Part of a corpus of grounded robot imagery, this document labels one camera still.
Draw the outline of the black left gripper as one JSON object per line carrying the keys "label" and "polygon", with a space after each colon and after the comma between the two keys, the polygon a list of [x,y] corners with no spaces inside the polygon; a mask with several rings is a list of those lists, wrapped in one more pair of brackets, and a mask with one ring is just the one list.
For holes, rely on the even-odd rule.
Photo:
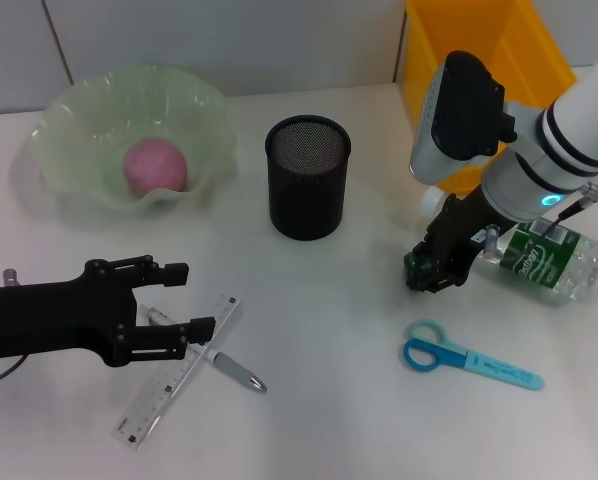
{"label": "black left gripper", "polygon": [[160,266],[151,255],[89,261],[64,282],[0,287],[0,358],[68,349],[97,354],[110,367],[182,360],[190,344],[205,344],[215,319],[136,326],[132,288],[183,286],[187,263]]}

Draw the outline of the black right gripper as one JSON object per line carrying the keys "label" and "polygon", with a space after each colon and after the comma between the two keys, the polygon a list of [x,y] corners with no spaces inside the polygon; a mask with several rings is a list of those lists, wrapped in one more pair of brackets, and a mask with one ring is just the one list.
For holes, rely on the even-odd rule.
{"label": "black right gripper", "polygon": [[484,241],[472,238],[493,225],[502,232],[502,216],[481,186],[464,199],[451,195],[423,240],[407,254],[407,286],[430,293],[462,286],[483,250]]}

